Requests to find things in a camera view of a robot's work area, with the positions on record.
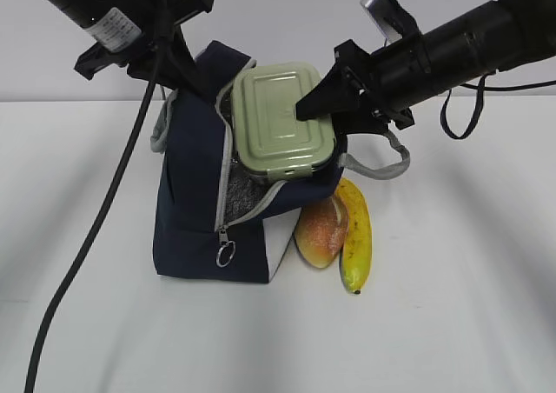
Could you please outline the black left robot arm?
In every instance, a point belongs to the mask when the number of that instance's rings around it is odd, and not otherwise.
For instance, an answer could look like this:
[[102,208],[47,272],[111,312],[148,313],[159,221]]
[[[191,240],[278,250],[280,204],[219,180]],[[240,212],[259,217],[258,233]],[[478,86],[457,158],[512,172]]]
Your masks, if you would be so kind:
[[209,13],[214,0],[47,0],[95,39],[77,58],[75,71],[90,80],[117,65],[134,79],[208,98],[181,26]]

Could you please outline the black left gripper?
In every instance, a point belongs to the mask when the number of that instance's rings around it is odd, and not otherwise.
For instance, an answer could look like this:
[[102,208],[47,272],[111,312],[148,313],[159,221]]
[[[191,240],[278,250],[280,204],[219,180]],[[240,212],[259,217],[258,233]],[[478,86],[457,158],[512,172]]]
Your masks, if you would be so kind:
[[77,58],[75,70],[90,80],[114,64],[130,77],[147,80],[161,52],[157,82],[188,90],[209,103],[209,81],[191,56],[181,25],[209,13],[213,4],[214,0],[112,0],[108,11],[86,29],[96,43]]

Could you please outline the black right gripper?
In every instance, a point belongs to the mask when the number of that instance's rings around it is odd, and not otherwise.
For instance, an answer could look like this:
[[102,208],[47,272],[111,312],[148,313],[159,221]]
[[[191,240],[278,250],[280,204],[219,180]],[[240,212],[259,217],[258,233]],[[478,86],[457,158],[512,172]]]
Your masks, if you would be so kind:
[[387,101],[371,56],[354,41],[334,49],[335,61],[327,75],[295,106],[296,119],[334,119],[334,131],[342,136],[384,135],[393,124],[398,130],[414,125],[410,109],[396,110]]

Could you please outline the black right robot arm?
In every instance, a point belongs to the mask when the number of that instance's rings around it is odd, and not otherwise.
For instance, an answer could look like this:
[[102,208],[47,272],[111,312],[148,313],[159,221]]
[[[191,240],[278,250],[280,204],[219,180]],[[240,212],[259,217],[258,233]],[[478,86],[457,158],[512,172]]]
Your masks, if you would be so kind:
[[490,0],[423,33],[397,0],[361,0],[388,40],[367,53],[347,40],[334,65],[295,107],[330,115],[340,132],[381,134],[414,125],[411,107],[477,77],[555,55],[555,0]]

